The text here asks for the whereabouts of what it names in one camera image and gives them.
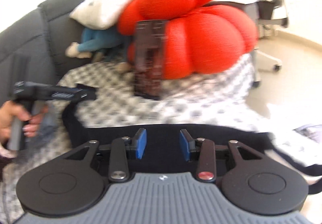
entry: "finger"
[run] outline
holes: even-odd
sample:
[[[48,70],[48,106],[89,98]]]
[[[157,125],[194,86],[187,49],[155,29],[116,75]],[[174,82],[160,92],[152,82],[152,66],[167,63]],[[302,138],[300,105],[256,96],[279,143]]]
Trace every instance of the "finger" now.
[[[1,143],[6,142],[10,138],[11,130],[9,128],[0,129],[0,141]]]
[[[40,124],[43,119],[43,116],[44,116],[43,113],[33,116],[29,121],[29,124]]]
[[[26,132],[25,136],[28,138],[33,138],[37,135],[37,132]]]
[[[4,106],[4,110],[11,116],[17,116],[21,121],[30,120],[30,113],[20,104],[14,103],[13,101],[7,101]]]
[[[48,105],[44,105],[44,107],[41,109],[40,113],[46,114],[48,112],[48,110],[49,110]]]
[[[39,124],[38,125],[28,124],[23,128],[25,133],[36,132],[38,129],[39,129]]]

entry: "chair wheel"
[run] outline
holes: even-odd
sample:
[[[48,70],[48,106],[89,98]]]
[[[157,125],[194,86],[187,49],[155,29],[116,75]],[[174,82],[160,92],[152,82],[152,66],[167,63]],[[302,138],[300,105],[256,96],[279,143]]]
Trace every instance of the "chair wheel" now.
[[[260,86],[260,81],[253,81],[252,88],[258,88]]]
[[[282,68],[282,66],[279,66],[279,65],[274,65],[274,70],[275,71],[280,71]]]

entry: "round black pedal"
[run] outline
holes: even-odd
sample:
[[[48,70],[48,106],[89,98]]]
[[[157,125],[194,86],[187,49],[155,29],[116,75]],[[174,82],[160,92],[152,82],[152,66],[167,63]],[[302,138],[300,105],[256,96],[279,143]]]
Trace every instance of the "round black pedal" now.
[[[226,173],[221,186],[231,203],[259,215],[281,215],[302,208],[309,186],[299,173],[257,151],[260,157],[252,160],[244,160],[237,149],[231,151],[235,152],[236,166]]]
[[[22,207],[36,215],[73,215],[93,206],[104,190],[102,177],[82,161],[61,160],[23,175],[16,192]]]

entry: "blue stuffed toy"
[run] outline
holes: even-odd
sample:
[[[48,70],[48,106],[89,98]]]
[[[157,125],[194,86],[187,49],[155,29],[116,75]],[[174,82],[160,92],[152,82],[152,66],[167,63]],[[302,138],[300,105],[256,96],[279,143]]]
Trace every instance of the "blue stuffed toy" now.
[[[81,43],[73,42],[66,49],[66,56],[70,58],[91,58],[93,52],[96,54],[92,62],[112,61],[121,54],[122,63],[127,62],[127,49],[131,44],[131,36],[123,36],[117,31],[116,26],[107,30],[92,30],[84,28]]]

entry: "blue pad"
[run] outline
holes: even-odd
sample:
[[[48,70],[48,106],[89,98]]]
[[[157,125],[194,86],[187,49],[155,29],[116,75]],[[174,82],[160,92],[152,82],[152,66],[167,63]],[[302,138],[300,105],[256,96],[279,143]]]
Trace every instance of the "blue pad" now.
[[[136,143],[136,158],[140,160],[143,157],[145,146],[147,145],[147,131],[146,129],[139,129],[136,134],[139,134]]]
[[[183,153],[183,157],[185,158],[185,161],[189,161],[190,160],[189,143],[183,131],[180,131],[179,143],[180,143],[181,151]]]

